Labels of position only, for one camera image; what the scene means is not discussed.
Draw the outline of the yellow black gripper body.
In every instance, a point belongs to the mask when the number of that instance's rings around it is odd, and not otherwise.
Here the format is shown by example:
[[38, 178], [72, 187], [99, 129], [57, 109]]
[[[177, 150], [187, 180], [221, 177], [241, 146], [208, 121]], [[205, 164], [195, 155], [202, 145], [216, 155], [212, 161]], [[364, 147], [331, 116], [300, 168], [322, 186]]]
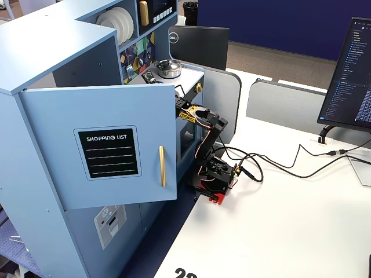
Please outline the yellow black gripper body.
[[191, 104], [190, 106], [179, 108], [179, 117], [192, 123], [206, 123], [201, 116], [206, 116], [209, 110], [201, 105]]

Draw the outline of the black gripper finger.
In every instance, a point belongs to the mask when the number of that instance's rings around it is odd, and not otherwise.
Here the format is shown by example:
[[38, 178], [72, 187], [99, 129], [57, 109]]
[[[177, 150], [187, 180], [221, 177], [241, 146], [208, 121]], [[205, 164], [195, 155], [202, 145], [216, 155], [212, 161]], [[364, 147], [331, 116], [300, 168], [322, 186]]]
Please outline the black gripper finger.
[[184, 109], [189, 107], [189, 102], [179, 95], [175, 95], [175, 106], [176, 106], [176, 113], [179, 114]]

